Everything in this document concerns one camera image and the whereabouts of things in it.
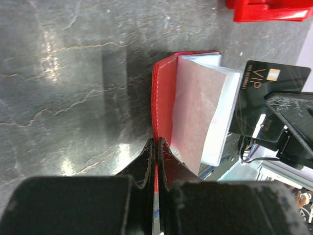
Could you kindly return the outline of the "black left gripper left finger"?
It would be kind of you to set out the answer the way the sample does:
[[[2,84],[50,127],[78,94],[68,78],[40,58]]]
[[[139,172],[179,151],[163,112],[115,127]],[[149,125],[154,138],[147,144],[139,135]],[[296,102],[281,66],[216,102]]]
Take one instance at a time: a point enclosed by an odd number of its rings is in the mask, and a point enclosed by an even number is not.
[[[41,176],[22,181],[0,220],[3,235],[150,235],[155,142],[114,176]]]

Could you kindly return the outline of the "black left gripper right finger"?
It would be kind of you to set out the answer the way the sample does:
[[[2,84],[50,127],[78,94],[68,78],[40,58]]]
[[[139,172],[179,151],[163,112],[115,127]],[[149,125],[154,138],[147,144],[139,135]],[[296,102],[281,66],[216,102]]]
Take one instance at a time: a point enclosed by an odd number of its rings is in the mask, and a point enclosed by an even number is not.
[[[160,229],[166,235],[309,234],[282,184],[201,180],[162,138],[157,160]]]

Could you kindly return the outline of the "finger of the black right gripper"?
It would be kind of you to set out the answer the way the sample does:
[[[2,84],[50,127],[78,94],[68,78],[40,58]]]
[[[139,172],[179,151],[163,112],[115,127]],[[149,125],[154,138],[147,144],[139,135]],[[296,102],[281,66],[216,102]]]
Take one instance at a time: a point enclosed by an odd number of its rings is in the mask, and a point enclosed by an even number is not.
[[[313,94],[269,93],[266,105],[287,126],[293,136],[313,153]]]

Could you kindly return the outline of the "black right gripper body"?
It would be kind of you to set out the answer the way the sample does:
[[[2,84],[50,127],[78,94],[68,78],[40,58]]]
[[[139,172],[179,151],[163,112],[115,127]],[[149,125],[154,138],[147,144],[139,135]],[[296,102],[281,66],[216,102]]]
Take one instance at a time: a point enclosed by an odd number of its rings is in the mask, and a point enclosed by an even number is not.
[[[259,147],[274,151],[276,155],[274,157],[254,158],[252,155],[256,153]],[[282,162],[297,170],[301,170],[305,166],[310,169],[313,167],[313,154],[306,150],[289,130],[283,131],[278,142],[269,142],[240,136],[238,155],[245,164],[250,164],[255,161],[272,161]]]

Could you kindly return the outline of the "red leather card holder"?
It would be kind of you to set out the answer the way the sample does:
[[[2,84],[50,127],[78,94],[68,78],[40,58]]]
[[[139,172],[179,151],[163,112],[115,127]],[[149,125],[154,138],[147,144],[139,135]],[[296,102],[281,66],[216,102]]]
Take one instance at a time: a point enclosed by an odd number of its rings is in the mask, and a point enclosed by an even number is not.
[[[195,174],[201,163],[220,164],[242,81],[221,59],[218,51],[177,52],[153,67],[154,139],[165,139]]]

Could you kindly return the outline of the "red plastic bin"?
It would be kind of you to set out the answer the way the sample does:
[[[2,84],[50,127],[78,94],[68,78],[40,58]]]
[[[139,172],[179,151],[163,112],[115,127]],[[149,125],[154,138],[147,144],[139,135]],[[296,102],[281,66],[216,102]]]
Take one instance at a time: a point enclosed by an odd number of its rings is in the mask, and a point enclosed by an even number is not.
[[[227,0],[226,7],[234,10],[233,21],[302,22],[313,16],[311,0]]]

